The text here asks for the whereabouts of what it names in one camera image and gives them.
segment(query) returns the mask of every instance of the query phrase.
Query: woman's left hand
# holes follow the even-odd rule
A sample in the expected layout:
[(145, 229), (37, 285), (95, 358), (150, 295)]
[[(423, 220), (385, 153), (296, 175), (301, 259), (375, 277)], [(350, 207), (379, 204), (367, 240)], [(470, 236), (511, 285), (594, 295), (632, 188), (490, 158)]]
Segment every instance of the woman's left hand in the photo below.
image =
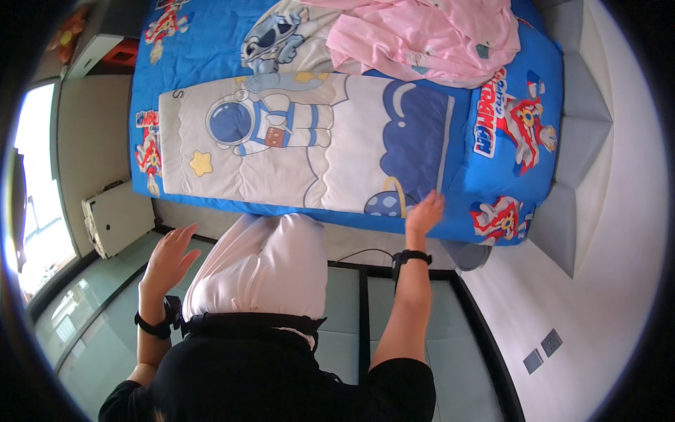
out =
[(183, 280), (201, 254), (198, 249), (191, 250), (187, 255), (185, 253), (197, 227), (195, 223), (190, 227), (178, 228), (160, 239), (150, 257), (143, 280), (138, 285), (138, 291), (143, 296), (163, 298)]

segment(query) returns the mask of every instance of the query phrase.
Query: window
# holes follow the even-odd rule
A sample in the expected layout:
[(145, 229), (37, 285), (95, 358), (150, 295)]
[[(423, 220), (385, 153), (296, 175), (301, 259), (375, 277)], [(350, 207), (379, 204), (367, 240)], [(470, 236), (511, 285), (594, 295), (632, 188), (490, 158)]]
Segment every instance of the window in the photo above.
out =
[(18, 153), (24, 156), (26, 174), (26, 262), (19, 273), (26, 303), (76, 256), (63, 218), (57, 181), (52, 177), (51, 125), (56, 88), (56, 84), (47, 84), (26, 94), (14, 142)]

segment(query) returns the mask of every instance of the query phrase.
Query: wrist strap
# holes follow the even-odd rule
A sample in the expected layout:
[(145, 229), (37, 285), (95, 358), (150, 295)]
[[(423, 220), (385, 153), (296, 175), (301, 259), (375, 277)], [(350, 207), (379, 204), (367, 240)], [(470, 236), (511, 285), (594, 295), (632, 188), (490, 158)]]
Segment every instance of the wrist strap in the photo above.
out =
[(405, 264), (410, 259), (421, 259), (426, 262), (427, 265), (431, 265), (431, 262), (433, 261), (431, 255), (427, 255), (419, 250), (402, 250), (401, 252), (394, 254), (394, 260), (391, 263), (393, 266), (391, 269), (391, 278), (393, 281), (398, 283), (398, 274), (401, 271), (401, 265)]
[(140, 317), (140, 312), (136, 312), (134, 323), (151, 336), (164, 340), (171, 336), (172, 324), (173, 329), (178, 329), (180, 325), (180, 299), (176, 296), (166, 296), (164, 298), (164, 313), (166, 315), (164, 321), (157, 325), (150, 325)]
[(431, 265), (431, 263), (433, 262), (433, 258), (431, 255), (427, 255), (419, 250), (406, 249), (402, 250), (397, 255), (400, 256), (401, 265), (408, 262), (409, 259), (421, 259), (422, 261), (426, 262), (427, 265)]

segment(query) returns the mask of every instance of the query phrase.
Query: woman's right hand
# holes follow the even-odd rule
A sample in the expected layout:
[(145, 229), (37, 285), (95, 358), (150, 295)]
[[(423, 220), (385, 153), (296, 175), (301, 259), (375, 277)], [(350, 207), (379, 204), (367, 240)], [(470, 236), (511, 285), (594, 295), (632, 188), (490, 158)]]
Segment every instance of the woman's right hand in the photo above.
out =
[(433, 229), (433, 226), (441, 221), (445, 201), (443, 194), (436, 192), (436, 189), (432, 189), (422, 202), (408, 212), (406, 234), (409, 236), (426, 236)]
[(155, 247), (143, 280), (138, 285), (142, 296), (162, 298), (185, 277), (199, 257), (198, 249), (185, 253), (197, 224), (170, 231)]

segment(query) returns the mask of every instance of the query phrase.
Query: black strap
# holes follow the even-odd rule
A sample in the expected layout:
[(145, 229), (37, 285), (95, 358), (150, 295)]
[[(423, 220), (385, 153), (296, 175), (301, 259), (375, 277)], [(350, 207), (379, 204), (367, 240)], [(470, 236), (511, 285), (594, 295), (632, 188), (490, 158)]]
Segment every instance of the black strap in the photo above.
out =
[(173, 329), (178, 329), (182, 320), (180, 317), (180, 298), (166, 296), (164, 298), (164, 313), (166, 315), (164, 321), (157, 325), (150, 325), (140, 317), (139, 312), (136, 312), (134, 323), (146, 333), (164, 340), (171, 336), (171, 326), (173, 325)]
[(394, 282), (398, 283), (398, 274), (401, 271), (401, 265), (405, 264), (410, 259), (421, 259), (426, 262), (427, 265), (431, 265), (433, 262), (433, 257), (431, 255), (427, 255), (419, 250), (405, 249), (394, 254), (394, 259), (392, 261), (393, 267), (391, 269), (391, 279)]
[(224, 336), (241, 336), (269, 328), (292, 328), (305, 336), (314, 338), (316, 351), (319, 345), (319, 327), (326, 318), (311, 319), (297, 315), (277, 313), (237, 312), (237, 313), (203, 313), (195, 315), (187, 322), (182, 322), (183, 337), (188, 334), (221, 334)]

